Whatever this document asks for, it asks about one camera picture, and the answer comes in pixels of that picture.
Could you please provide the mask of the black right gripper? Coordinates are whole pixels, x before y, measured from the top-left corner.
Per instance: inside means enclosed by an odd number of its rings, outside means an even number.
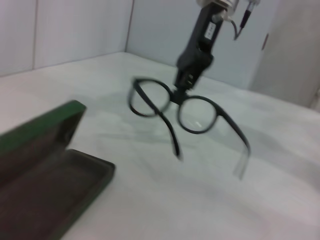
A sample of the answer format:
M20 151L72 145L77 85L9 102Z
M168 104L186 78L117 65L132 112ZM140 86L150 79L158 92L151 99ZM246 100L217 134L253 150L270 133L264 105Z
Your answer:
M222 6L206 6L200 11L186 48L176 63L173 103L182 103L186 92L195 88L201 73L213 62L212 49L223 24L221 13L224 11Z

